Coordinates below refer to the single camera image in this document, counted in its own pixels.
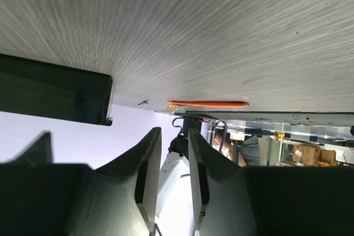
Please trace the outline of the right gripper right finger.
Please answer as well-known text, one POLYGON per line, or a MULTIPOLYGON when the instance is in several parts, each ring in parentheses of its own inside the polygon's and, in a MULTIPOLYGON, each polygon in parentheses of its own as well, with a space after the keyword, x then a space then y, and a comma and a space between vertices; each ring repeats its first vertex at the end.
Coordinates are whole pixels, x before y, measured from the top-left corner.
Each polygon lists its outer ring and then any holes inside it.
POLYGON ((240 167, 189 131, 198 235, 352 235, 353 168, 240 167))

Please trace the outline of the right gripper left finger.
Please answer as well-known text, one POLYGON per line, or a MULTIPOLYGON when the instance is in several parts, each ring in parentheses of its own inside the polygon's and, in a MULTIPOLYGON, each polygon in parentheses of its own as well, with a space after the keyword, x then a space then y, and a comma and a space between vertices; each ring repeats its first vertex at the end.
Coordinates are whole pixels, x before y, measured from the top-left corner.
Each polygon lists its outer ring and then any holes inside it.
POLYGON ((107 164, 1 164, 2 235, 154 235, 161 129, 107 164))

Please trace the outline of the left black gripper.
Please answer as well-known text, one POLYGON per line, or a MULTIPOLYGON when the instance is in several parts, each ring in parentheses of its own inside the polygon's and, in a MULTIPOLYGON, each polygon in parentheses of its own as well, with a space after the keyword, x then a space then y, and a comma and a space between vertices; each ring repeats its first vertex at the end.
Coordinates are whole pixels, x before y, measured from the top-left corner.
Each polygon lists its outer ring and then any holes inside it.
POLYGON ((11 164, 52 164, 51 132, 42 132, 34 139, 11 164))

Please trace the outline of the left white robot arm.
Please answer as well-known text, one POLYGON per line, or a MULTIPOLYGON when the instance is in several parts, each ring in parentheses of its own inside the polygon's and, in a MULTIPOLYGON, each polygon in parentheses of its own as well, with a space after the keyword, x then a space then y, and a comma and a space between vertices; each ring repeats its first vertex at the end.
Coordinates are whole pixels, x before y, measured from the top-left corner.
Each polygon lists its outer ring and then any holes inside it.
MULTIPOLYGON (((182 126, 179 134, 175 137, 168 148, 168 154, 160 168, 158 182, 157 207, 155 215, 160 217, 163 207, 171 191, 181 177, 186 176, 185 171, 189 168, 188 159, 188 132, 189 129, 201 130, 202 121, 191 116, 181 116, 173 119, 173 123, 182 119, 182 126)), ((9 161, 12 164, 39 165, 53 162, 53 152, 51 148, 51 133, 42 132, 35 138, 19 155, 9 161)))

